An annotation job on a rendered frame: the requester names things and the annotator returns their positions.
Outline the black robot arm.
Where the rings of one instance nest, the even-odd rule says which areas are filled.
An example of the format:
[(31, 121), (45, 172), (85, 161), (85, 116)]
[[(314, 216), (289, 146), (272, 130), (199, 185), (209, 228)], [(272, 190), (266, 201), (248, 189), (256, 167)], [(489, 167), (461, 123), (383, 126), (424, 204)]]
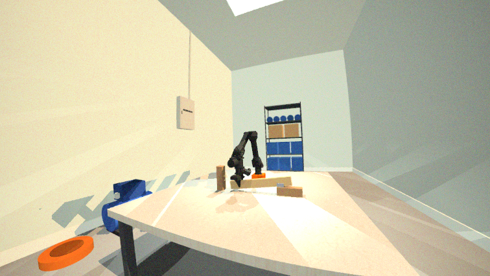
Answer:
[[(256, 131), (249, 131), (249, 132), (244, 132), (244, 135), (239, 143), (238, 146), (235, 147), (235, 149), (233, 150), (233, 153), (231, 155), (231, 157), (229, 158), (228, 162), (227, 162), (227, 165), (229, 168), (233, 168), (233, 167), (239, 167), (239, 166), (243, 166), (243, 155), (245, 153), (245, 146), (246, 146), (246, 143), (248, 142), (248, 140), (251, 141), (251, 148), (252, 148), (252, 152), (253, 152), (253, 159), (251, 160), (252, 162), (252, 165), (253, 165), (253, 168), (255, 168), (255, 175), (261, 175), (263, 174), (261, 172), (261, 168), (264, 167), (262, 161), (261, 161), (261, 158), (259, 157), (259, 154), (258, 154), (258, 149), (257, 149), (257, 132)], [(251, 174), (251, 169), (245, 169), (245, 168), (241, 168), (241, 172), (240, 174), (244, 174), (246, 176), (250, 176)]]

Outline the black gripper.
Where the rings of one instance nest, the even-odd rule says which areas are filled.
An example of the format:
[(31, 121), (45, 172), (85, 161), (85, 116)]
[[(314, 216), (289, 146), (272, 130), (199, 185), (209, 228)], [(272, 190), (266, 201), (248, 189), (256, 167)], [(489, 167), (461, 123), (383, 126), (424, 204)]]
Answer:
[(235, 175), (230, 176), (230, 180), (235, 180), (238, 187), (240, 187), (240, 181), (245, 177), (245, 176), (243, 176), (243, 174), (242, 175), (240, 174), (242, 167), (243, 166), (235, 167), (234, 168), (235, 169)]

